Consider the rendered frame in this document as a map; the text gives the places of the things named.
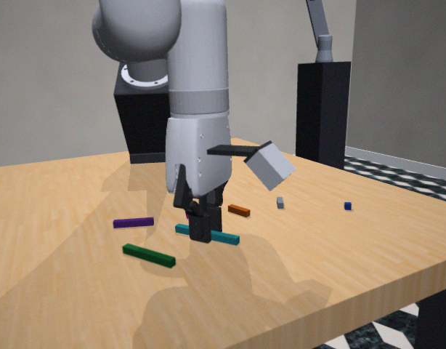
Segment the orange rod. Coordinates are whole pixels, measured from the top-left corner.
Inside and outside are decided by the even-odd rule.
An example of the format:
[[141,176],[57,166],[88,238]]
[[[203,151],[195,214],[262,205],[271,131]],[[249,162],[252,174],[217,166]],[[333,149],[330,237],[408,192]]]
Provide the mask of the orange rod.
[[251,216],[250,209],[242,208],[240,206],[236,206],[236,205],[233,205],[233,204],[228,206],[228,212],[231,212],[231,213],[234,213],[234,214],[238,214],[238,215],[243,216],[243,217]]

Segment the purple rod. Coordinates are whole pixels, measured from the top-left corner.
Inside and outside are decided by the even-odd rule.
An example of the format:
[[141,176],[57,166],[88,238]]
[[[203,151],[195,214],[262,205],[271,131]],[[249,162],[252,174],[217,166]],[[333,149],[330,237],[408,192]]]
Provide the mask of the purple rod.
[[153,217],[122,219],[113,221],[113,228],[131,228],[131,227],[142,227],[142,226],[153,226],[153,225],[154,225]]

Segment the dark green rod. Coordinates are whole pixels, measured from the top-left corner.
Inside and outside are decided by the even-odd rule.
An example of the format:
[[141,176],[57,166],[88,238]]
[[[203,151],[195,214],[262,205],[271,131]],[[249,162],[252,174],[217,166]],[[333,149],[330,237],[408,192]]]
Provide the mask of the dark green rod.
[[150,249],[135,246],[133,244],[125,244],[122,246],[123,253],[136,257],[148,262],[162,265],[167,268],[172,268],[176,265],[176,258],[160,252],[155,252]]

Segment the turquoise rod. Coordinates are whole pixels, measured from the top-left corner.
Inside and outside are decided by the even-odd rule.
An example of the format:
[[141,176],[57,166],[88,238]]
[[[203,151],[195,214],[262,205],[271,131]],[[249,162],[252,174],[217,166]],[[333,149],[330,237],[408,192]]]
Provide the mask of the turquoise rod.
[[[183,225],[183,224],[175,225],[175,233],[190,235],[189,225]],[[240,243],[240,236],[211,230],[211,240],[237,246]]]

